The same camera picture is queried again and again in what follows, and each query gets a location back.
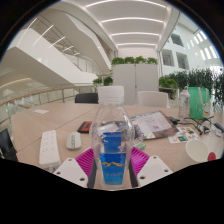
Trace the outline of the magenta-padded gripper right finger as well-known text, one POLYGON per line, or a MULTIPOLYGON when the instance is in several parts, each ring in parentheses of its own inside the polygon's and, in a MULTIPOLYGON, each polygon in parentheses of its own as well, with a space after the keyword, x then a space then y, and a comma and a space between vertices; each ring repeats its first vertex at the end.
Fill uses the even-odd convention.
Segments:
POLYGON ((133 148, 130 157, 129 173, 133 188, 143 187, 157 181, 173 171, 157 156, 149 156, 133 148))

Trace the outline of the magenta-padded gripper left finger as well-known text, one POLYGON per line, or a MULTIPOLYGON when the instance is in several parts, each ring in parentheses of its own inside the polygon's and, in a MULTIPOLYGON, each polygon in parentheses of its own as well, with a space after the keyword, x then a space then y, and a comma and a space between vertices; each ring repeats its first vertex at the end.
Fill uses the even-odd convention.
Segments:
POLYGON ((92 189, 96 170, 94 152, 88 148, 76 158, 67 158, 54 174, 81 187, 92 189))

